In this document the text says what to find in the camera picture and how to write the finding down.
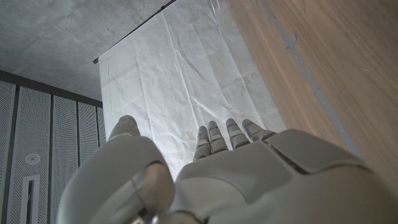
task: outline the wooden panel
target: wooden panel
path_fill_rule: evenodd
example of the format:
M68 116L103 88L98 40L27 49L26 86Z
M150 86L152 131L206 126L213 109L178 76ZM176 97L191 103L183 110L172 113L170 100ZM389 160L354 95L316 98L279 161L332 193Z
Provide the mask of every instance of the wooden panel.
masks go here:
M268 16L261 13L263 8L252 7L250 1L231 1L229 6L287 127L344 147L278 31Z
M365 161L398 192L398 4L361 0L266 2L289 37L297 32L296 51ZM330 122L324 121L322 112L294 113L279 102L295 95L294 101L299 99L299 103L292 105L317 108L316 103L306 99L311 97L310 91L296 90L300 86L307 89L305 80L300 79L302 72L282 66L296 65L287 64L291 55L278 57L289 53L283 51L282 38L266 19L261 1L229 1L229 4L259 68L270 60L269 54L280 65L277 70L266 68L260 72L287 126L308 131L308 126L300 127L303 123L297 122L307 117L312 118L319 131L328 129ZM275 76L285 79L273 83L270 79L280 79Z

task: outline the ceiling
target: ceiling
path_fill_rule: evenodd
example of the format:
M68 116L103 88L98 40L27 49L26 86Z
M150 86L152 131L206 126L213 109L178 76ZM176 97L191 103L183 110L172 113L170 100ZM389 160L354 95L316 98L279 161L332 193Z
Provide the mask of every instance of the ceiling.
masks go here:
M0 70L101 100L93 60L169 1L3 1Z

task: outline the perforated wall panel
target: perforated wall panel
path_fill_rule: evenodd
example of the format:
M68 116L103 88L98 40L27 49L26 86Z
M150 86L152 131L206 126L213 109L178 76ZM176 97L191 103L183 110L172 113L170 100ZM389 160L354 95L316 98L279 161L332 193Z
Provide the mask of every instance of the perforated wall panel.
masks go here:
M98 116L98 131L99 131L99 146L106 142L105 123L104 123L104 109L97 108Z
M19 223L22 180L25 176L31 175L40 175L38 223L47 223L50 104L51 96L49 94L24 87L20 88L7 223ZM25 158L33 153L40 156L40 162L29 165Z
M16 86L13 84L0 82L0 220L2 218L2 200L7 172L15 88Z
M98 149L95 106L78 103L80 165Z
M54 96L50 223L57 222L62 192L78 168L76 101Z

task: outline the robotic hand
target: robotic hand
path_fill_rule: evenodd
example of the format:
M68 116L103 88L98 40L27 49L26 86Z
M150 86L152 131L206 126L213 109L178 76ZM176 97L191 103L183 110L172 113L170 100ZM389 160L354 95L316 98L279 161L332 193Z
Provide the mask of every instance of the robotic hand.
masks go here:
M298 130L250 120L199 128L175 182L155 144L123 116L66 186L58 223L398 223L398 200L361 160Z

